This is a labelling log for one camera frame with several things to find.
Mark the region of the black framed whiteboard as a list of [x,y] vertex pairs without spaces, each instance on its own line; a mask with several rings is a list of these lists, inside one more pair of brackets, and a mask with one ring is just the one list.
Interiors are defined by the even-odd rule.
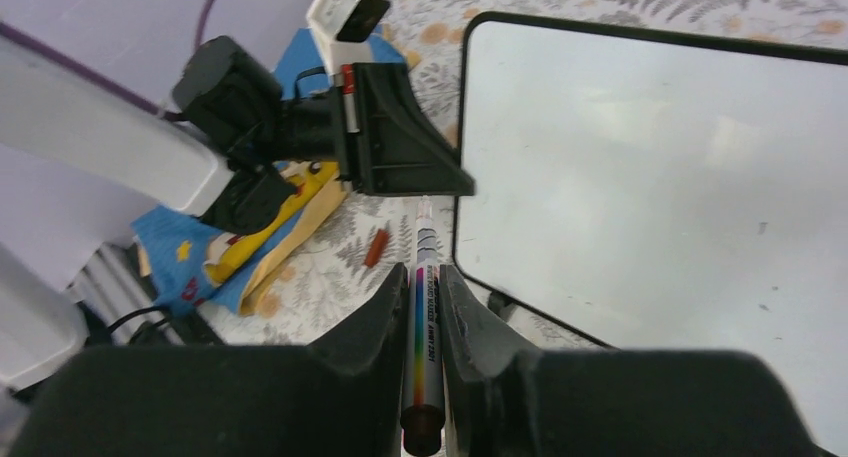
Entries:
[[466,277],[615,347],[752,353],[846,454],[845,51],[485,12],[461,75]]

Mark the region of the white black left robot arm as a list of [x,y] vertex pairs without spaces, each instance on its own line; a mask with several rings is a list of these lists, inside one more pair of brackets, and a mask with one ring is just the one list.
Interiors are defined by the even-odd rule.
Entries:
[[202,44],[149,102],[10,26],[1,141],[157,200],[135,224],[158,290],[182,313],[250,315],[267,280],[345,195],[470,196],[473,178],[423,115],[406,59],[376,36],[300,30],[269,71],[235,40]]

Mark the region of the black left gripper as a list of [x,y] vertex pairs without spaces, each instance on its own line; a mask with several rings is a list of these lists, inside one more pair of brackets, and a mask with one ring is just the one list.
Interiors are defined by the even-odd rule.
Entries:
[[[299,72],[291,90],[279,102],[273,161],[335,162],[351,190],[374,196],[474,194],[474,179],[424,115],[404,64],[345,64],[335,75],[315,66]],[[349,120],[359,117],[352,129]]]

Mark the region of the blue cartoon cloth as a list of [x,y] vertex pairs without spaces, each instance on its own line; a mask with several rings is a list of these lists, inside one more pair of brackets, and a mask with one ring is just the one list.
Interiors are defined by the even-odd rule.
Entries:
[[258,233],[224,232],[165,206],[133,222],[141,272],[156,290],[154,305],[175,315],[206,302],[240,316],[263,310],[276,272],[347,196],[335,162],[281,161],[275,167],[296,191]]

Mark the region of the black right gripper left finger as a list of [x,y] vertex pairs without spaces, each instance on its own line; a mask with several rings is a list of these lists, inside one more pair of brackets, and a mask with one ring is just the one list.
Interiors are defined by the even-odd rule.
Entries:
[[93,347],[42,389],[14,456],[396,456],[408,271],[307,345]]

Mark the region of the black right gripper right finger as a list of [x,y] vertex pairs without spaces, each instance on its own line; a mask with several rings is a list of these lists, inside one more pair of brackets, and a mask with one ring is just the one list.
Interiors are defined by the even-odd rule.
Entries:
[[816,456],[792,399],[735,351],[545,350],[440,270],[451,456]]

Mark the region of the brown marker cap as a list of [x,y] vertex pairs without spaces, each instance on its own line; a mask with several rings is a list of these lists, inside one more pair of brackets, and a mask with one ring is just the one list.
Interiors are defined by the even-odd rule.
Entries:
[[389,241],[390,234],[386,229],[378,229],[370,243],[363,264],[368,268],[376,266],[382,258]]

